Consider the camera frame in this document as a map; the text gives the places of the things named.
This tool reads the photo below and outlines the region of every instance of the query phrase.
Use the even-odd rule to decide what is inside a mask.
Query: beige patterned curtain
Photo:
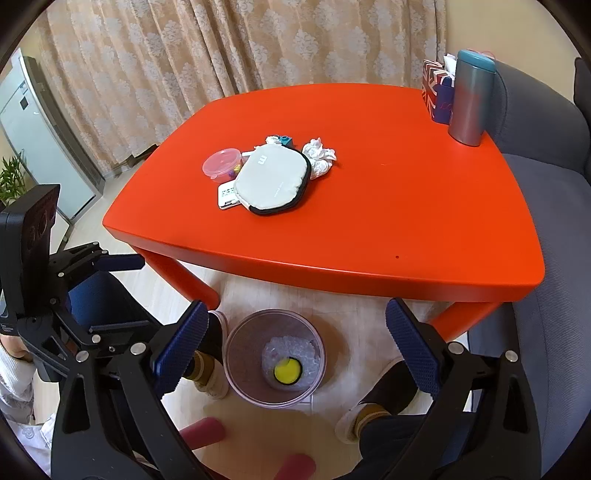
[[[42,62],[108,174],[206,103],[283,85],[419,87],[446,48],[445,0],[57,0]]]

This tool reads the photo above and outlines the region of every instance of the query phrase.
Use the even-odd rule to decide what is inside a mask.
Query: clear plastic container
[[[281,342],[286,338],[294,343],[279,356],[293,356],[308,371],[293,386],[281,388],[279,382],[265,375],[263,355],[265,349],[272,353],[268,349],[272,340]],[[326,353],[320,335],[301,315],[288,310],[261,310],[231,331],[223,349],[223,366],[230,385],[246,401],[263,408],[286,408],[312,395],[320,385],[326,371]]]
[[[203,162],[203,173],[218,183],[234,180],[244,165],[242,154],[236,148],[215,152]]]

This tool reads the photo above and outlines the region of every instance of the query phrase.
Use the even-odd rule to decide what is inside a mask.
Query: pink handle
[[[206,417],[182,429],[181,437],[191,450],[197,450],[207,445],[221,442],[226,438],[226,429],[221,421],[213,417]]]
[[[290,455],[275,476],[275,480],[308,480],[316,471],[316,462],[302,453]]]

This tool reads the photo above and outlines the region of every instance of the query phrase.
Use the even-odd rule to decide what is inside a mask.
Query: gray cushion
[[[519,339],[512,303],[504,303],[488,317],[468,330],[468,345],[472,353],[501,356],[507,350],[519,353]],[[472,395],[472,410],[480,402],[480,390]]]
[[[590,139],[579,109],[529,75],[496,66],[486,130],[500,151],[582,173]]]
[[[591,408],[591,187],[572,170],[505,158],[544,254],[544,281],[514,309],[546,472]]]

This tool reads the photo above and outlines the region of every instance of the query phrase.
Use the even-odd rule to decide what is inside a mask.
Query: hand
[[[27,347],[20,337],[0,335],[0,343],[2,343],[2,346],[10,356],[13,356],[14,358],[22,358],[28,362],[33,360],[29,350],[27,350]]]

